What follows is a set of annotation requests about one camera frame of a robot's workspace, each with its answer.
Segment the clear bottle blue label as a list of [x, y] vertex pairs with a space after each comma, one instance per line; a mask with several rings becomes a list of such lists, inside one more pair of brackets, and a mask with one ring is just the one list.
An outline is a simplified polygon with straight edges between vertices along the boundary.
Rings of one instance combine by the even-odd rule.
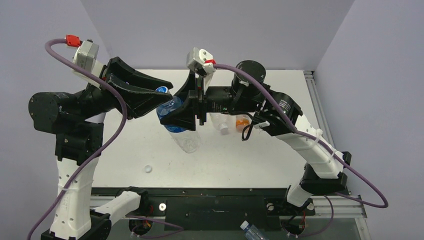
[[[183, 105], [183, 101], [173, 96], [172, 100], [169, 100], [156, 108], [156, 114], [161, 120], [169, 113], [176, 110], [178, 107]], [[164, 125], [165, 129], [169, 132], [175, 143], [187, 154], [194, 153], [201, 146], [201, 137], [197, 131], [190, 131], [185, 128], [176, 125]]]

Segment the blue-white bottle cap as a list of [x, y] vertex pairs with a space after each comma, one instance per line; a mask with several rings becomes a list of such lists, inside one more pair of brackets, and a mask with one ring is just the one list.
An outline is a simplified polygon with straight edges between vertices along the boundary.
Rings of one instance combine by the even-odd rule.
[[144, 167], [144, 172], [145, 172], [145, 173], [151, 173], [151, 172], [152, 172], [152, 170], [153, 170], [153, 168], [152, 168], [152, 166], [151, 166], [151, 165], [146, 165], [146, 166]]

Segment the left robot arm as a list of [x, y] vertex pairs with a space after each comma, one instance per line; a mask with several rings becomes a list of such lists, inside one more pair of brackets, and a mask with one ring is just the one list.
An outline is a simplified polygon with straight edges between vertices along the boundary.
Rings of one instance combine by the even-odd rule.
[[102, 151], [104, 124], [91, 117], [118, 110], [122, 131], [127, 120], [143, 117], [171, 99], [157, 88], [173, 84], [127, 65], [119, 57], [108, 64], [95, 63], [90, 70], [75, 63], [71, 67], [87, 77], [87, 87], [76, 93], [38, 92], [29, 100], [28, 112], [34, 129], [55, 135], [58, 192], [49, 213], [54, 213], [43, 240], [105, 240], [113, 224], [133, 211], [143, 215], [149, 209], [146, 192], [126, 191], [118, 198], [120, 210], [91, 209], [94, 172]]

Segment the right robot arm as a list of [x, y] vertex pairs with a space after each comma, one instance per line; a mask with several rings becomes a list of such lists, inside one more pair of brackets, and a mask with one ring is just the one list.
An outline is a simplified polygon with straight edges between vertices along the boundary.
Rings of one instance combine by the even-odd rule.
[[351, 155], [336, 150], [314, 128], [301, 107], [287, 94], [264, 83], [265, 70], [253, 61], [237, 66], [208, 60], [192, 68], [177, 92], [183, 105], [160, 118], [164, 126], [194, 131], [208, 113], [247, 114], [259, 128], [296, 151], [306, 162], [299, 183], [291, 185], [282, 199], [283, 209], [296, 213], [313, 195], [338, 194], [346, 189]]

